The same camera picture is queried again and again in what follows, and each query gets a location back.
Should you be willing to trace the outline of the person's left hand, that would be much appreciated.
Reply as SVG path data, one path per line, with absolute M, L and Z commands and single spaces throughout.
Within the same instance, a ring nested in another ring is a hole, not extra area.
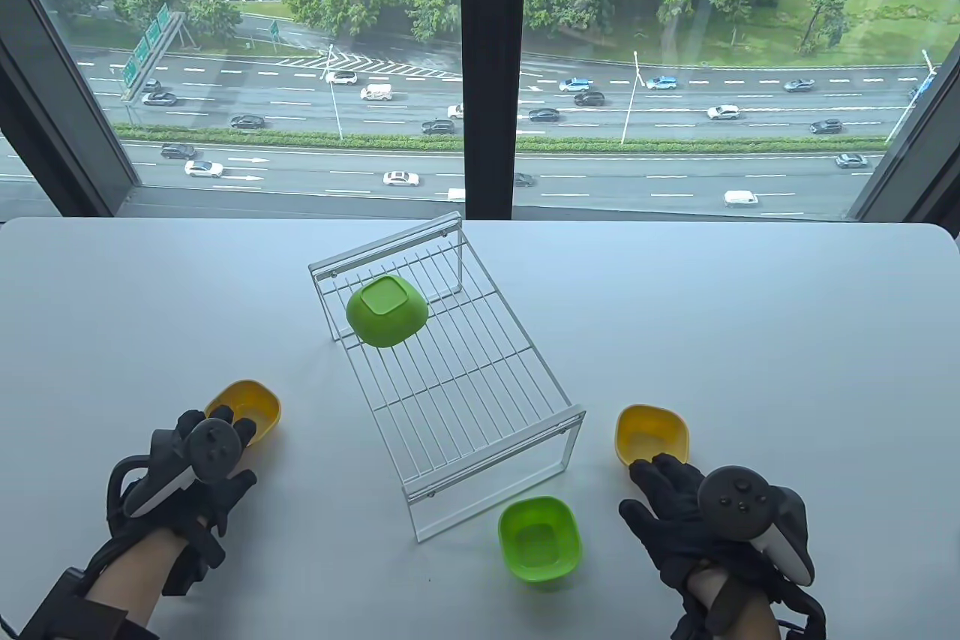
M 156 428 L 146 455 L 117 462 L 107 482 L 110 541 L 90 563 L 103 570 L 156 530 L 185 541 L 162 594 L 184 596 L 226 558 L 220 540 L 229 513 L 257 483 L 251 470 L 237 471 L 257 432 L 249 418 L 220 404 L 209 415 L 185 411 L 175 428 Z

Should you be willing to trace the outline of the person's right hand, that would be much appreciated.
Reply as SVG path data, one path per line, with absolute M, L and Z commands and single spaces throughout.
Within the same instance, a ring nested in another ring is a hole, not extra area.
M 764 592 L 771 601 L 781 601 L 788 578 L 774 562 L 750 543 L 724 538 L 706 523 L 698 506 L 705 476 L 698 468 L 661 454 L 652 461 L 632 462 L 628 476 L 646 502 L 621 500 L 619 515 L 667 586 L 692 595 L 697 572 L 721 570 L 748 589 Z

